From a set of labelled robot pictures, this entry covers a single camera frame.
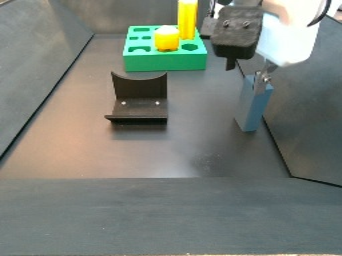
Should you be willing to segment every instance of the table surface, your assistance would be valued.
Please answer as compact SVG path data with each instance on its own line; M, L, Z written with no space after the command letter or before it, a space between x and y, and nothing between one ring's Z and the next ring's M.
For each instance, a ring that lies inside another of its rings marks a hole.
M234 120L238 69L208 51L207 69L168 72L168 123L113 125L111 71L123 69L123 35L97 35L0 162L8 178L288 177L262 123L243 133Z

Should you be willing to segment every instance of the dark gray floor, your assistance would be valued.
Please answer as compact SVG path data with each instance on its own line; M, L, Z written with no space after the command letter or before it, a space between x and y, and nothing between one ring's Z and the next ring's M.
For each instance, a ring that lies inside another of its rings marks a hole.
M167 126L104 119L115 98L109 72L127 75L123 38L92 39L0 163L0 178L288 177L264 126L252 134L238 128L242 76L224 71L210 44L207 70L168 73Z
M291 178L1 180L1 255L342 254L342 190Z
M272 74L264 119L295 177L342 185L342 24L326 17L311 57ZM240 61L252 74L260 58Z

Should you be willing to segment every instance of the yellow cylinder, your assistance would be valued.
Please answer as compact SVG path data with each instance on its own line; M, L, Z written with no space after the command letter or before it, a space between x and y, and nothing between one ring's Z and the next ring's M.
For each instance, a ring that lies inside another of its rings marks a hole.
M175 51L179 46L179 30L174 26L161 26L153 32L157 51Z
M183 40L192 40L195 37L198 17L198 0L178 1L178 29Z

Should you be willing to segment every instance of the gray panel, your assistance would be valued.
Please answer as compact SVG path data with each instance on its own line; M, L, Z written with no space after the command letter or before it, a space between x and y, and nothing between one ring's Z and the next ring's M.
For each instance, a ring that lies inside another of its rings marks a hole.
M224 71L210 42L207 70L170 71L168 124L112 125L111 71L123 70L124 35L97 35L0 163L1 178L288 177L268 131L234 121L242 76Z
M3 180L1 255L342 254L342 189L296 179Z
M207 0L199 0L198 26L208 9ZM132 25L176 24L176 0L61 0L99 34L125 33Z
M266 121L294 176L342 185L342 24L324 18L310 59L272 74ZM260 58L240 61L244 73Z
M56 0L16 0L0 8L1 155L92 32Z

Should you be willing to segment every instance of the metal wall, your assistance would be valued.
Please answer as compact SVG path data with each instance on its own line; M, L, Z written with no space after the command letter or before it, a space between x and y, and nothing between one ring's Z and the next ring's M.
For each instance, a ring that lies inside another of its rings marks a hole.
M57 0L0 6L0 156L91 37Z
M208 9L199 0L198 27ZM132 25L176 24L176 0L61 0L96 34L125 33Z

